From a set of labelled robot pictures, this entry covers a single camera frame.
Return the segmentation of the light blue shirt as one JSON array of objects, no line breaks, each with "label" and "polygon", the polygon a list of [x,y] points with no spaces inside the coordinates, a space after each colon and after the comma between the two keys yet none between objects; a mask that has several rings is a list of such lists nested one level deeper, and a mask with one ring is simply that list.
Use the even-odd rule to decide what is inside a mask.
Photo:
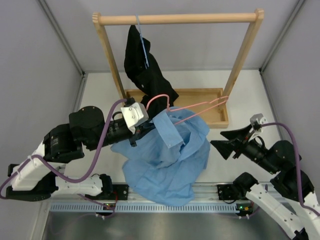
[{"label": "light blue shirt", "polygon": [[132,190],[158,204],[180,207],[195,198],[192,185],[206,169],[210,132],[201,117],[172,107],[152,120],[155,128],[136,141],[115,143],[111,151],[126,157],[122,171]]}]

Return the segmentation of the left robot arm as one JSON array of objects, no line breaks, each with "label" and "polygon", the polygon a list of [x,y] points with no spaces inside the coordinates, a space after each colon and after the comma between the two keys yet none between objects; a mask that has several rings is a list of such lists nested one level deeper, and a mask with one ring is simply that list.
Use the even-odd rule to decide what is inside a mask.
[{"label": "left robot arm", "polygon": [[81,182],[61,178],[60,169],[74,160],[82,159],[83,147],[96,150],[104,133],[102,146],[128,140],[131,146],[144,136],[149,116],[140,103],[120,109],[122,115],[105,125],[103,112],[86,106],[69,115],[69,122],[53,128],[38,148],[21,164],[8,167],[8,180],[3,184],[5,199],[38,202],[57,195],[83,195],[90,200],[116,199],[117,186],[106,174],[90,173]]}]

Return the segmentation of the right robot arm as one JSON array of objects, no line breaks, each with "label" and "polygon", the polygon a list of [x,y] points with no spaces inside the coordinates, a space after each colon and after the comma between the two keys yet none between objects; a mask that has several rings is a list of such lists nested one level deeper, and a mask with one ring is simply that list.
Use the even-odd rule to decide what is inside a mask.
[{"label": "right robot arm", "polygon": [[212,140],[220,155],[227,160],[241,155],[274,175],[270,180],[273,188],[292,207],[292,211],[272,197],[257,179],[244,172],[228,187],[227,193],[236,200],[250,200],[267,213],[291,240],[318,240],[320,238],[320,204],[314,185],[301,170],[296,139],[291,130],[277,123],[289,134],[290,141],[279,140],[266,148],[258,131],[269,123],[252,123],[244,128],[222,131],[225,140]]}]

